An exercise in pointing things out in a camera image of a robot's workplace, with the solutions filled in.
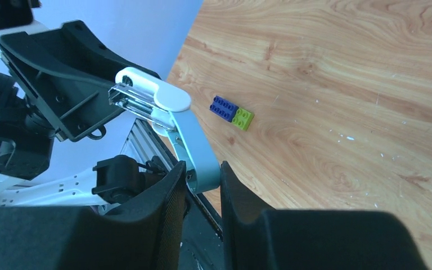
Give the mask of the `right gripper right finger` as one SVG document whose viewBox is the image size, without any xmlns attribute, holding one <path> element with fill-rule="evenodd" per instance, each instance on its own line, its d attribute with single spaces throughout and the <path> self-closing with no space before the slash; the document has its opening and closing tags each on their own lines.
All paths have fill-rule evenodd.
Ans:
<svg viewBox="0 0 432 270">
<path fill-rule="evenodd" d="M 220 168 L 227 269 L 426 269 L 405 225 L 366 210 L 275 209 Z"/>
</svg>

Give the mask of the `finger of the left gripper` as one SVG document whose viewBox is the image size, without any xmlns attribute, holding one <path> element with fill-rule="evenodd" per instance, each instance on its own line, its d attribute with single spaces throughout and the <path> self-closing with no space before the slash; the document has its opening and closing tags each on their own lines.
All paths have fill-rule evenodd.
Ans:
<svg viewBox="0 0 432 270">
<path fill-rule="evenodd" d="M 109 102 L 117 73 L 134 63 L 107 48 L 83 21 L 0 36 L 11 74 L 60 141 L 93 138 L 122 113 Z"/>
</svg>

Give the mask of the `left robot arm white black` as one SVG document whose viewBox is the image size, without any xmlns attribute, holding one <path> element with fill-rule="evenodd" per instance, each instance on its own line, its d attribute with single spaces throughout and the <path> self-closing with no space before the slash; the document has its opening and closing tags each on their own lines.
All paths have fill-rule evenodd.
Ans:
<svg viewBox="0 0 432 270">
<path fill-rule="evenodd" d="M 33 16 L 38 1 L 0 1 L 0 206 L 124 204 L 167 175 L 160 159 L 126 155 L 80 175 L 38 183 L 55 140 L 100 140 L 122 109 L 109 90 L 117 73 L 159 73 L 108 49 L 80 20 L 47 29 Z"/>
</svg>

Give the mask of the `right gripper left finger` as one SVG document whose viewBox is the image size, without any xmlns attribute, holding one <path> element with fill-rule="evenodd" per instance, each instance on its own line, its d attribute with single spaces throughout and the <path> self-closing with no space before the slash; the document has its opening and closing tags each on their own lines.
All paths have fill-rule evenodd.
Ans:
<svg viewBox="0 0 432 270">
<path fill-rule="evenodd" d="M 185 195 L 180 161 L 106 215 L 88 207 L 0 207 L 0 269 L 176 269 Z"/>
</svg>

